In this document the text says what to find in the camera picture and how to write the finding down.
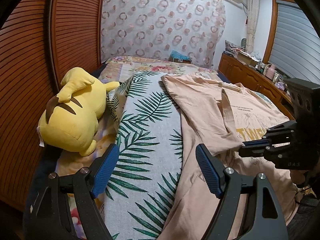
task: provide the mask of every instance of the yellow plush toy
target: yellow plush toy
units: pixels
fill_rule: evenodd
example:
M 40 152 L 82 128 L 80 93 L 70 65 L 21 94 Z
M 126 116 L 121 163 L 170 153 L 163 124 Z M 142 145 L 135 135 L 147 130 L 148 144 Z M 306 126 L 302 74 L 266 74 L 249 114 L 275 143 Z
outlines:
M 93 136 L 106 108 L 107 92 L 119 82 L 103 84 L 75 67 L 66 73 L 61 85 L 61 91 L 49 100 L 37 130 L 45 143 L 88 156 L 96 147 Z

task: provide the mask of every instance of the wooden wardrobe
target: wooden wardrobe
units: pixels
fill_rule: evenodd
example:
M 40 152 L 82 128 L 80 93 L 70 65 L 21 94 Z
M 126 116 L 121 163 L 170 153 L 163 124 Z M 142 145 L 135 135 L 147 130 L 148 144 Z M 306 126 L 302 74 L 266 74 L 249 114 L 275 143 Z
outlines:
M 100 62 L 102 0 L 21 0 L 0 29 L 0 200 L 23 211 L 36 132 L 65 73 Z

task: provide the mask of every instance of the sheer curtain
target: sheer curtain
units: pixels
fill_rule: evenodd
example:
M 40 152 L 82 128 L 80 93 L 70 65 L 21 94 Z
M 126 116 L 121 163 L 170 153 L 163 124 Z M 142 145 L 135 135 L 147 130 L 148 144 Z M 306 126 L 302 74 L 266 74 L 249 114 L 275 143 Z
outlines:
M 225 25 L 223 0 L 104 0 L 101 58 L 166 60 L 175 49 L 210 68 Z
M 254 36 L 257 29 L 259 17 L 260 0 L 248 0 L 248 25 L 247 25 L 247 42 L 246 51 L 253 52 Z

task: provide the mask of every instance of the window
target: window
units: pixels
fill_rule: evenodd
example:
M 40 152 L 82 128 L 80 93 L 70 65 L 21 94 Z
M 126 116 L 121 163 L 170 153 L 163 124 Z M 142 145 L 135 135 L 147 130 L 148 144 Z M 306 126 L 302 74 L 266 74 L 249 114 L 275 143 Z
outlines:
M 320 84 L 320 39 L 293 0 L 273 0 L 264 63 L 273 63 L 289 77 Z

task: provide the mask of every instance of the pink t-shirt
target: pink t-shirt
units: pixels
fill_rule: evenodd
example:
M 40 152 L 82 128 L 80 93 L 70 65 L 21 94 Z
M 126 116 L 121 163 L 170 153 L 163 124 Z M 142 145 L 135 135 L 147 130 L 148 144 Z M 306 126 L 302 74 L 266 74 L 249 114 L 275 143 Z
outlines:
M 192 74 L 165 75 L 162 80 L 181 108 L 183 165 L 175 202 L 158 240 L 200 240 L 218 206 L 219 199 L 210 193 L 196 161 L 195 148 L 199 143 L 240 174 L 265 173 L 288 224 L 298 208 L 294 201 L 297 187 L 290 172 L 276 169 L 263 157 L 241 158 L 236 152 L 242 141 L 261 139 L 267 128 L 288 118 L 241 84 Z M 229 239 L 238 235 L 245 201 L 246 195 L 241 195 Z

